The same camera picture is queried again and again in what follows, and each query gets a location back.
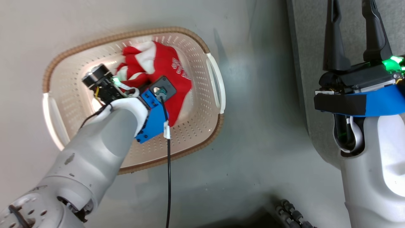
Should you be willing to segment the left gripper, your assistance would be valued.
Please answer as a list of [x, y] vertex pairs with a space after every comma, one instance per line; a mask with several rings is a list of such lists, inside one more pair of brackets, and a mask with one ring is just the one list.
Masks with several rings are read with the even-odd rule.
[[99, 64], [88, 71], [82, 78], [82, 83], [104, 104], [140, 95], [139, 89], [123, 84], [104, 64]]

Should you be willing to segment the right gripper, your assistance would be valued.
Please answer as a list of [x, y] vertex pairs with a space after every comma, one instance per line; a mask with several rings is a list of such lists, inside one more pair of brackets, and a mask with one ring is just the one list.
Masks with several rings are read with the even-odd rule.
[[366, 50], [363, 53], [366, 62], [351, 66], [340, 32], [339, 0], [328, 0], [323, 55], [323, 69], [327, 72], [319, 80], [318, 94], [369, 92], [405, 78], [405, 55], [392, 56], [375, 0], [362, 0], [362, 14], [366, 21]]

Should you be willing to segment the red sports jersey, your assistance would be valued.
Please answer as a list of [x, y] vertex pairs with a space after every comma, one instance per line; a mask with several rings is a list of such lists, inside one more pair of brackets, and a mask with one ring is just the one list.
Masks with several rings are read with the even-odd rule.
[[123, 49], [122, 62], [116, 69], [115, 77], [129, 86], [140, 88], [146, 83], [154, 83], [165, 76], [176, 89], [176, 94], [165, 101], [168, 111], [168, 123], [173, 127], [178, 120], [192, 82], [184, 70], [177, 51], [170, 46], [155, 41], [148, 41]]

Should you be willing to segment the grey fabric sofa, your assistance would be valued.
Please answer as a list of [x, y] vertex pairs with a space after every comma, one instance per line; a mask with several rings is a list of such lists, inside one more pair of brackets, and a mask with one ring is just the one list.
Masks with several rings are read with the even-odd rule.
[[[405, 54], [405, 0], [375, 0], [395, 56]], [[345, 55], [351, 63], [363, 62], [366, 23], [362, 0], [339, 0], [340, 30]], [[295, 59], [300, 110], [310, 140], [320, 157], [340, 169], [340, 150], [333, 137], [333, 115], [315, 110], [313, 97], [323, 71], [328, 0], [287, 0]]]

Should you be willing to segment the beige plastic laundry basket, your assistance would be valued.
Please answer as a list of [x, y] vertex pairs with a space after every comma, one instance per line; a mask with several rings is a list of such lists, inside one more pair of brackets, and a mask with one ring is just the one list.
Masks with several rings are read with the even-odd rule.
[[125, 47], [155, 41], [173, 47], [192, 82], [178, 120], [140, 144], [134, 138], [118, 174], [143, 170], [193, 153], [217, 136], [224, 118], [225, 88], [221, 72], [205, 42], [181, 27], [126, 32], [67, 50], [48, 65], [42, 82], [42, 108], [49, 133], [60, 152], [78, 130], [105, 105], [83, 83], [93, 67], [104, 64], [114, 75], [124, 62]]

